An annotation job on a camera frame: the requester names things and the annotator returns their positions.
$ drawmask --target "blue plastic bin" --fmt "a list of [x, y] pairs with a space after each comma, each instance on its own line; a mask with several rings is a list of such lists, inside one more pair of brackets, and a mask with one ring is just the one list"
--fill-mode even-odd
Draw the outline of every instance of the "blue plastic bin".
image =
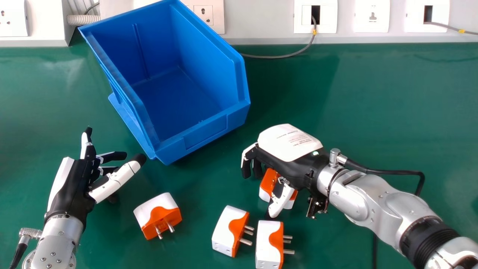
[[244, 59], [180, 1], [79, 29], [109, 79], [109, 101], [149, 158], [170, 164], [244, 124]]

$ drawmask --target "flexible hose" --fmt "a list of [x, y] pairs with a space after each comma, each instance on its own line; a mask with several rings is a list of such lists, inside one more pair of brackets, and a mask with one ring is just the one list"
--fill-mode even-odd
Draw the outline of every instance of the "flexible hose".
[[101, 20], [99, 15], [68, 15], [66, 21], [71, 26], [81, 26]]

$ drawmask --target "power adapter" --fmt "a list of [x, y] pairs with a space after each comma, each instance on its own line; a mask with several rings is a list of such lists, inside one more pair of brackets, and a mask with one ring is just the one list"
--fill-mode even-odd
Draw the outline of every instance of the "power adapter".
[[240, 243], [252, 246], [251, 241], [242, 238], [244, 233], [254, 235], [254, 228], [246, 225], [248, 220], [249, 212], [226, 206], [212, 234], [212, 248], [234, 258]]
[[[274, 190], [275, 185], [280, 178], [280, 174], [277, 173], [274, 169], [267, 168], [264, 177], [262, 178], [261, 185], [259, 187], [259, 197], [265, 201], [269, 202], [272, 197], [272, 191]], [[292, 194], [292, 197], [287, 201], [284, 206], [284, 209], [292, 209], [294, 206], [295, 198], [297, 198], [298, 191], [295, 190]]]
[[281, 269], [284, 254], [295, 251], [284, 249], [292, 236], [284, 235], [284, 223], [278, 221], [259, 221], [256, 240], [256, 269]]
[[169, 192], [152, 198], [133, 212], [147, 240], [156, 236], [162, 239], [162, 233], [166, 230], [173, 233], [174, 226], [183, 220], [178, 205]]

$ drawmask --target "green table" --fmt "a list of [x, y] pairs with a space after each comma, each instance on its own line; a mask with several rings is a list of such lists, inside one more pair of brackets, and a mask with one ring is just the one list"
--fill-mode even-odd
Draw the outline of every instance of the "green table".
[[[232, 259], [212, 250], [211, 236], [228, 204], [249, 211], [252, 226], [263, 217], [259, 181], [241, 177], [240, 154], [279, 123], [373, 168], [424, 171], [422, 197], [458, 232], [478, 240], [477, 44], [314, 45], [301, 56], [246, 65], [252, 100], [246, 124], [173, 165], [147, 162], [120, 190], [119, 204], [104, 202], [89, 215], [77, 268], [254, 268], [254, 247], [242, 245]], [[78, 34], [69, 48], [0, 50], [0, 90], [0, 267], [6, 268], [18, 230], [43, 227], [58, 166], [65, 156], [79, 156], [86, 126], [93, 127], [98, 152], [142, 149], [108, 102], [108, 81]], [[417, 183], [387, 179], [410, 192]], [[163, 192], [172, 194], [183, 222], [162, 241], [148, 242], [132, 211]], [[294, 236], [288, 248], [296, 251], [284, 268], [369, 269], [371, 232], [336, 209], [306, 219], [306, 197], [300, 193], [294, 209], [280, 216]], [[411, 265], [380, 243], [379, 268]]]

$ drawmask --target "robotic arm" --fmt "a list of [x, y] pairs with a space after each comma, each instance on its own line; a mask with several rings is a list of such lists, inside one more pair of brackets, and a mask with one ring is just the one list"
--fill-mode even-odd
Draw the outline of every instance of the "robotic arm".
[[406, 256], [417, 269], [478, 268], [478, 244], [444, 224], [424, 200], [367, 173], [367, 168], [338, 149], [327, 153], [319, 140], [290, 124], [263, 131], [257, 143], [244, 150], [244, 178], [251, 176], [251, 163], [258, 178], [263, 176], [262, 164], [282, 176], [272, 192], [271, 218], [278, 216], [294, 190], [307, 189], [311, 193], [307, 217], [326, 213], [331, 203], [351, 222], [372, 230]]
[[10, 265], [15, 269], [30, 239], [39, 240], [37, 248], [24, 260], [23, 269], [74, 269], [75, 252], [86, 229], [87, 215], [104, 199], [112, 200], [146, 162], [146, 156], [136, 155], [121, 167], [101, 167], [100, 164], [126, 159], [126, 152], [96, 154], [91, 143], [92, 129], [81, 136], [78, 160], [65, 157], [58, 169], [48, 199], [43, 231], [23, 228], [20, 242]]

